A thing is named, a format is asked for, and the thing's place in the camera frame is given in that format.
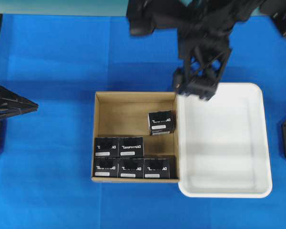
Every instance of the small black box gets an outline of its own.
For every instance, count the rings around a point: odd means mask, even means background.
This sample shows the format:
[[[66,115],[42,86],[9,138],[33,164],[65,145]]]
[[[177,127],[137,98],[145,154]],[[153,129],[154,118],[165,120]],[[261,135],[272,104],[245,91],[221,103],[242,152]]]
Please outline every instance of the small black box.
[[[96,137],[95,156],[119,157],[118,137]]]
[[[120,158],[119,177],[143,178],[144,159]]]
[[[118,177],[119,159],[111,157],[94,158],[95,177]]]
[[[120,157],[144,157],[143,137],[120,137]]]
[[[167,158],[145,159],[144,178],[170,178],[170,161]]]
[[[164,135],[174,132],[174,118],[172,111],[148,113],[148,128],[151,135]]]

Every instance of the blue surface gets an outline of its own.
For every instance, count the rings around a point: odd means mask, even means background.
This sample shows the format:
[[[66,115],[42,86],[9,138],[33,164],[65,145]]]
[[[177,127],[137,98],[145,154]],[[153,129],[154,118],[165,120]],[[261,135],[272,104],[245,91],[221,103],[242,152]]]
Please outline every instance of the blue surface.
[[[171,90],[175,31],[130,38],[125,18],[5,15],[0,84],[40,105],[8,120],[0,229],[286,229],[286,40],[254,17],[231,36],[225,82],[264,93],[273,191],[264,199],[187,198],[177,184],[90,181],[94,92]]]

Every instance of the cardboard box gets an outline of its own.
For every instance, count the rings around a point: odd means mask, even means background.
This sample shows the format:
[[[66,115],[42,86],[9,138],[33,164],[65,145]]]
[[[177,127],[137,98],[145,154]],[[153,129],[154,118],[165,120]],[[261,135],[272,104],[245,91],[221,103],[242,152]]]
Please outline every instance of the cardboard box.
[[[169,179],[170,161],[168,158],[146,158],[144,178]]]
[[[95,156],[119,157],[119,138],[95,138]]]
[[[144,157],[143,137],[120,137],[120,157]]]
[[[151,135],[165,135],[174,132],[174,118],[172,111],[148,113],[148,128]]]
[[[120,158],[120,178],[144,178],[144,158]]]
[[[173,92],[96,92],[93,137],[142,136],[145,157],[174,158],[170,165],[175,173],[170,179],[137,179],[95,177],[95,182],[177,183],[179,181],[178,130],[173,134],[150,136],[147,124],[149,112],[177,109]]]

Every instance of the white plastic bin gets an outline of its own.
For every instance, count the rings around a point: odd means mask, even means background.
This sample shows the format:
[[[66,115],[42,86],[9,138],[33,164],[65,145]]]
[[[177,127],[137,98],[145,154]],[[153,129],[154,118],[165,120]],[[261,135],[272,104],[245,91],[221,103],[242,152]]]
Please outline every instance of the white plastic bin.
[[[263,94],[221,83],[209,101],[178,96],[179,188],[188,197],[263,198],[272,190]]]

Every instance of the white label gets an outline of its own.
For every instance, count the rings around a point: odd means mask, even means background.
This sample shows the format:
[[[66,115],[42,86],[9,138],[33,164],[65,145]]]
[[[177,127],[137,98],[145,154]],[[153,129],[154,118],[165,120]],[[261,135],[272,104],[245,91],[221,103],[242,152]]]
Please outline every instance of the white label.
[[[134,151],[130,151],[130,152],[121,152],[121,156],[133,156],[135,154]]]
[[[110,173],[108,172],[95,172],[95,176],[109,177]]]
[[[159,129],[165,129],[166,125],[154,125],[152,126],[152,130],[159,130]]]
[[[110,152],[99,152],[99,153],[95,153],[96,156],[109,156]]]
[[[121,173],[121,177],[131,177],[131,178],[135,178],[135,174]]]
[[[160,174],[145,174],[145,178],[160,178]]]
[[[170,131],[165,131],[165,132],[158,132],[158,133],[153,133],[153,135],[165,135],[165,134],[169,134]]]

